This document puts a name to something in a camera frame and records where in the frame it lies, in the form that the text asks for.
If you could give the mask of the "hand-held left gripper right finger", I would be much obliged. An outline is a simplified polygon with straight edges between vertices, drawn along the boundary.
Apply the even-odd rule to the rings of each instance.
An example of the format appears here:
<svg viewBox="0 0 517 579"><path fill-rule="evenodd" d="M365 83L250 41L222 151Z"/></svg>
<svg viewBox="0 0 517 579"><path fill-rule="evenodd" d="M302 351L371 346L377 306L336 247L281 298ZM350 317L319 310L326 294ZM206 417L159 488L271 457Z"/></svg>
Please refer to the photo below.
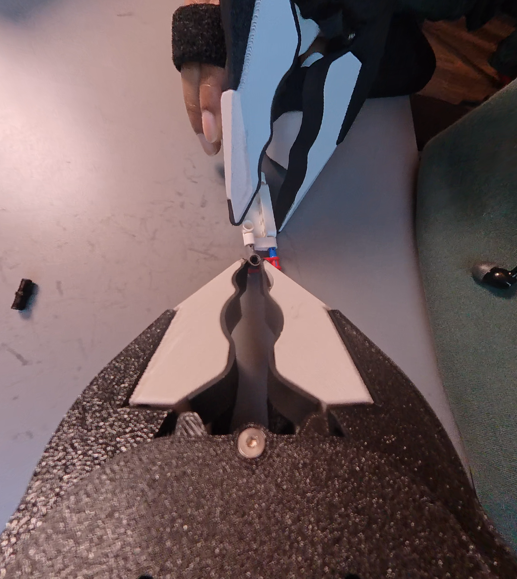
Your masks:
<svg viewBox="0 0 517 579"><path fill-rule="evenodd" d="M327 306L291 278L262 262L269 354L268 399L278 412L315 412L372 404L372 397Z"/></svg>

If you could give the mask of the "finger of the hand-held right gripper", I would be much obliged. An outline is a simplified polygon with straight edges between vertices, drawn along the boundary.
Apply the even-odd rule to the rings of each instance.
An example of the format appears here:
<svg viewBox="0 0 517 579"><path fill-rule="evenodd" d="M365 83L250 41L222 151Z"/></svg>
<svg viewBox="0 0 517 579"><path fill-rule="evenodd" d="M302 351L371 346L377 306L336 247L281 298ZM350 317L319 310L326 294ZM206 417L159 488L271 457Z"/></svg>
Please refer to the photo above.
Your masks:
<svg viewBox="0 0 517 579"><path fill-rule="evenodd" d="M305 72L302 120L274 206L277 230L282 230L333 154L360 69L361 62L348 50L300 68Z"/></svg>
<svg viewBox="0 0 517 579"><path fill-rule="evenodd" d="M292 1L221 1L228 90L221 98L229 217L239 225L260 188L272 105L300 46Z"/></svg>

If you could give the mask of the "person's right hand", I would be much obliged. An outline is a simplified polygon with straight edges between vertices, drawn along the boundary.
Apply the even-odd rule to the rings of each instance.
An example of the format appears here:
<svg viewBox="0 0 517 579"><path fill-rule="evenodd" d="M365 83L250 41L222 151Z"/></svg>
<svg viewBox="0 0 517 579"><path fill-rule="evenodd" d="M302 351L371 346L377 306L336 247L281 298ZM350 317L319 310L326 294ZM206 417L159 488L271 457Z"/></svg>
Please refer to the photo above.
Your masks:
<svg viewBox="0 0 517 579"><path fill-rule="evenodd" d="M187 62L181 68L182 92L190 124L207 155L221 148L221 95L227 84L224 68Z"/></svg>

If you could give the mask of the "red toy connector assembly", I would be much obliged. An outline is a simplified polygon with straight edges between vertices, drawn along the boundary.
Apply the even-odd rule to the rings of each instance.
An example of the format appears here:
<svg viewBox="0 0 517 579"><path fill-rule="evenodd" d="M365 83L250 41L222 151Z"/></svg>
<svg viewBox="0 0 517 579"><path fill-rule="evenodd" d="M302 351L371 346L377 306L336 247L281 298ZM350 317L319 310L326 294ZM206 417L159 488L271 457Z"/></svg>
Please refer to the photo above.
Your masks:
<svg viewBox="0 0 517 579"><path fill-rule="evenodd" d="M247 261L250 265L258 267L261 260L266 260L278 270L281 269L277 255L277 242L274 236L261 236L255 229L252 220L246 220L241 225L243 243L246 247Z"/></svg>

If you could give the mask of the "black toy pin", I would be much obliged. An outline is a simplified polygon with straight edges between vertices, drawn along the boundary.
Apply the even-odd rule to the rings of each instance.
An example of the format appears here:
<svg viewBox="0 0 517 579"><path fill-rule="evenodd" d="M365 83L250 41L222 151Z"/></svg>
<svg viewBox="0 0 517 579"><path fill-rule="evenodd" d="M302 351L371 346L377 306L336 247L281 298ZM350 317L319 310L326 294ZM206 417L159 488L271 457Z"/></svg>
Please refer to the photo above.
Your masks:
<svg viewBox="0 0 517 579"><path fill-rule="evenodd" d="M11 309L20 312L27 310L32 298L35 296L36 289L37 285L31 279L21 279Z"/></svg>

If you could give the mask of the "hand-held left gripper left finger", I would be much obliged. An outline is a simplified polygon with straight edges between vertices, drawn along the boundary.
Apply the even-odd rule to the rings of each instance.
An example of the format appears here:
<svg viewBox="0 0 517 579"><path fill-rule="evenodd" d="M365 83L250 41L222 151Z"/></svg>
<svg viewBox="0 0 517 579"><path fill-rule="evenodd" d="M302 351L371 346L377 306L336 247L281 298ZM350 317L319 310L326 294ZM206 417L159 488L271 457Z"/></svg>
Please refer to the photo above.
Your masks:
<svg viewBox="0 0 517 579"><path fill-rule="evenodd" d="M235 296L234 277L240 259L175 308L159 346L147 364L130 399L133 407L164 409L194 399L210 387L231 361L231 345L224 326L224 309Z"/></svg>

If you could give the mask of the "black earbud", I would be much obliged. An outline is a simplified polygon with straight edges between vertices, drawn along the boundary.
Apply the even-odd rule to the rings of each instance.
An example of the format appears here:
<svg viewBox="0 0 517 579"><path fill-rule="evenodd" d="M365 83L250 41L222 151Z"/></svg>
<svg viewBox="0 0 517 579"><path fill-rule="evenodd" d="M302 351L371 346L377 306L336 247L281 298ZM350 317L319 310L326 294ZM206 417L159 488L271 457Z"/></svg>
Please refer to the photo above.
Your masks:
<svg viewBox="0 0 517 579"><path fill-rule="evenodd" d="M507 290L517 282L517 265L511 270L488 262L478 262L472 266L472 277L475 281L488 287Z"/></svg>

